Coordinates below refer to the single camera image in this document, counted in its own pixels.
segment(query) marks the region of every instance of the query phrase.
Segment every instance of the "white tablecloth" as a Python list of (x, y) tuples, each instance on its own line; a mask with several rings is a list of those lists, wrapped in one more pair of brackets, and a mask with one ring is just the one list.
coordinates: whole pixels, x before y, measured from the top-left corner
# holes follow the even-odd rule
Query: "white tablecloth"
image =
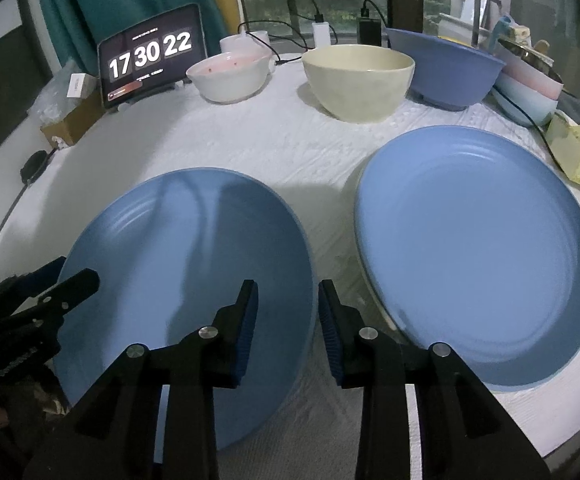
[[(548, 160), (535, 134), (500, 116), (488, 101), (447, 112), (406, 100), (383, 123), (340, 122), (318, 105), (294, 62), (241, 103), (213, 105), (185, 86), (103, 117), (76, 146), (55, 155), (17, 206), (0, 238), (0, 280), (66, 254), (97, 213), (139, 182), (180, 168), (215, 166), (275, 189), (304, 226), (318, 279), (334, 280), (344, 303), (386, 330), (356, 259), (356, 181), (388, 140), (431, 124), (482, 128)], [(580, 188), (570, 188), (580, 203)], [(548, 454), (580, 430), (580, 352), (548, 383), (497, 399), (539, 452)], [(259, 431), (220, 453), (222, 479), (353, 478), (361, 400), (360, 390), (336, 387), (318, 326), (295, 391)], [(420, 478), (412, 402), (410, 418), (412, 477)]]

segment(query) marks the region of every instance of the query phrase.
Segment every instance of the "stacked bowls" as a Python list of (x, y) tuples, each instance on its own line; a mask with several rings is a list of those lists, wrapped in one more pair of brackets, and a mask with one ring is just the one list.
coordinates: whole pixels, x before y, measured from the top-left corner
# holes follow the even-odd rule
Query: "stacked bowls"
[(504, 113), (522, 126), (532, 125), (526, 114), (538, 126), (548, 123), (563, 89), (559, 75), (531, 49), (505, 38), (497, 40), (494, 55), (506, 63), (492, 89)]

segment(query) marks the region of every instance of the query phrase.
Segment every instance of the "white charger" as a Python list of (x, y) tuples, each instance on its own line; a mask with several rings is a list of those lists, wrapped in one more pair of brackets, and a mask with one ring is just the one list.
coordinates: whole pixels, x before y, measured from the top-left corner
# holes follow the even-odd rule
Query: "white charger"
[(332, 44), (330, 39), (330, 24), (323, 21), (312, 22), (312, 38), (315, 48)]

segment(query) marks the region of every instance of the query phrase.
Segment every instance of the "white mug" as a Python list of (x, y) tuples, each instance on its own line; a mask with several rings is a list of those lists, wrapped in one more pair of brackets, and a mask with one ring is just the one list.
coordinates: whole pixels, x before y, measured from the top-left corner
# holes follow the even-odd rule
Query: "white mug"
[(268, 32), (266, 30), (255, 30), (251, 32), (253, 36), (259, 38), (260, 41), (255, 40), (252, 36), (248, 34), (235, 34), (233, 36), (227, 36), (222, 40), (219, 40), (219, 45), (221, 46), (221, 52), (224, 54), (226, 52), (257, 52), (261, 50), (266, 51), (270, 54), (270, 73), (275, 71), (275, 59), (272, 53), (266, 45), (270, 44), (270, 39), (268, 38)]

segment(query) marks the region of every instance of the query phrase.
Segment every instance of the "cream bowl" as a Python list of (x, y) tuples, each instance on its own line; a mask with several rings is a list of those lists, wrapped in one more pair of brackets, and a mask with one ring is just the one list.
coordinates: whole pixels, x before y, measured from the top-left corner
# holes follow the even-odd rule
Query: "cream bowl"
[(302, 58), (318, 101), (336, 118), (374, 123), (393, 114), (414, 73), (414, 60), (380, 46), (338, 44), (315, 48)]
[(271, 57), (265, 52), (226, 52), (194, 64), (186, 76), (209, 101), (241, 101), (264, 85)]

